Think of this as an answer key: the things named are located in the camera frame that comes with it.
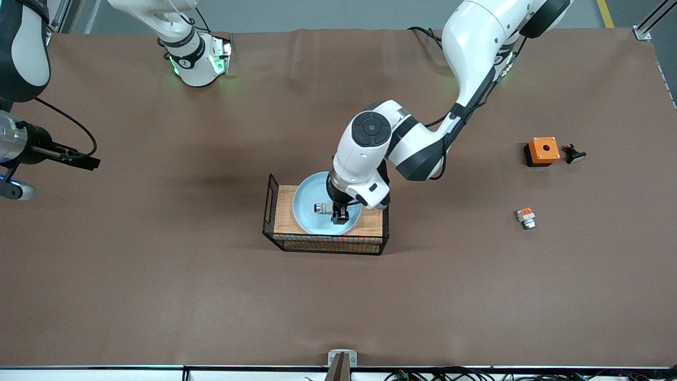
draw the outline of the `table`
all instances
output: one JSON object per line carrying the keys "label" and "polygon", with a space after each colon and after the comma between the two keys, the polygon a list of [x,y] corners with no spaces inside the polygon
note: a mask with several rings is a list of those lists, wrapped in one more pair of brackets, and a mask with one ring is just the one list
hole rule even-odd
{"label": "table", "polygon": [[[673,365],[677,115],[629,29],[529,41],[436,182],[391,167],[381,257],[282,253],[268,174],[329,168],[351,118],[396,99],[421,121],[457,88],[411,31],[235,36],[231,77],[189,88],[155,38],[56,35],[42,98],[99,140],[95,172],[20,167],[0,200],[0,364]],[[74,125],[14,112],[63,144]],[[523,165],[556,136],[575,165]],[[531,207],[523,230],[515,210]]]}

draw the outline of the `grey floor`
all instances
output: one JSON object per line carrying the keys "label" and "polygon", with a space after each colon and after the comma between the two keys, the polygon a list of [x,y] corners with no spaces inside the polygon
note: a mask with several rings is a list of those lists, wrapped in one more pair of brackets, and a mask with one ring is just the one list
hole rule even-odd
{"label": "grey floor", "polygon": [[[202,0],[200,10],[214,31],[286,32],[297,29],[442,28],[462,0]],[[662,0],[607,0],[616,27],[639,24]],[[75,0],[66,23],[69,33],[152,33],[107,0]],[[189,16],[198,19],[197,14]],[[604,28],[597,0],[576,0],[560,28]],[[652,31],[665,79],[677,89],[677,9]]]}

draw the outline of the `plate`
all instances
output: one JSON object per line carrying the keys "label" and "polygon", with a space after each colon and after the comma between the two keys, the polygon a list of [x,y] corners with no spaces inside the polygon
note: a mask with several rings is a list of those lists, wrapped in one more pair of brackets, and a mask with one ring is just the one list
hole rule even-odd
{"label": "plate", "polygon": [[335,225],[332,216],[315,213],[316,203],[329,201],[327,194],[327,176],[329,172],[320,172],[306,178],[294,193],[292,208],[294,218],[301,228],[309,234],[317,235],[342,235],[352,229],[362,212],[362,205],[348,207],[350,219],[343,225]]}

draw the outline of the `wire basket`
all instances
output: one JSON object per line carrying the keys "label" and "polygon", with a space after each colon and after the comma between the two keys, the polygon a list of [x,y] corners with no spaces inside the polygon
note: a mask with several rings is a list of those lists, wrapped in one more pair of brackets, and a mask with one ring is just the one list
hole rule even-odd
{"label": "wire basket", "polygon": [[378,236],[351,235],[315,235],[276,230],[275,221],[278,212],[278,195],[280,185],[271,174],[268,178],[268,194],[265,200],[263,215],[263,235],[284,252],[331,253],[331,254],[363,254],[378,256],[383,253],[389,238],[388,209],[373,211],[383,213],[382,226]]}

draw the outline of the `orange and black cube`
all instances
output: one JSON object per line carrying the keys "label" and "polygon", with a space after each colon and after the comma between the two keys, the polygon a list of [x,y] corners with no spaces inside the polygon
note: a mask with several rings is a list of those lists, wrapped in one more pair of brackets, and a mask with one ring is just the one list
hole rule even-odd
{"label": "orange and black cube", "polygon": [[548,167],[560,158],[557,141],[552,137],[533,138],[524,146],[530,167]]}

